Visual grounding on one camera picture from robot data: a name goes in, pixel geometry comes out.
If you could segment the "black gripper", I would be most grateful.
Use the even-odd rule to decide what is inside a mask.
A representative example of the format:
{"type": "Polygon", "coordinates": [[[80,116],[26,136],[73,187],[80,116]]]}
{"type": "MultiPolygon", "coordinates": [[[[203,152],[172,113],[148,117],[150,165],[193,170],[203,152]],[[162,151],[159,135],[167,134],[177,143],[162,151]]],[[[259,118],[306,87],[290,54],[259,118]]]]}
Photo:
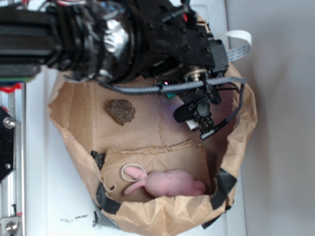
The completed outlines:
{"type": "Polygon", "coordinates": [[[176,93],[187,96],[201,92],[211,103],[220,103],[218,88],[229,68],[221,40],[214,39],[198,21],[188,0],[174,6],[168,0],[139,0],[137,8],[143,22],[141,37],[146,43],[141,74],[168,76],[170,85],[139,88],[140,94],[176,93]]]}

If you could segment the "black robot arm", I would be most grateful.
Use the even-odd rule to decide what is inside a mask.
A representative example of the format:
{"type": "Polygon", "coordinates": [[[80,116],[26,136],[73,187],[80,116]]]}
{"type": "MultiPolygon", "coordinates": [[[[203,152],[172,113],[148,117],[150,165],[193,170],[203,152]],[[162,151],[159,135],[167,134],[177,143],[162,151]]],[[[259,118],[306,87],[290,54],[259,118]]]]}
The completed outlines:
{"type": "Polygon", "coordinates": [[[223,43],[202,26],[190,2],[47,0],[0,9],[0,87],[11,91],[45,65],[71,82],[96,81],[129,95],[200,91],[221,101],[229,65],[223,43]]]}

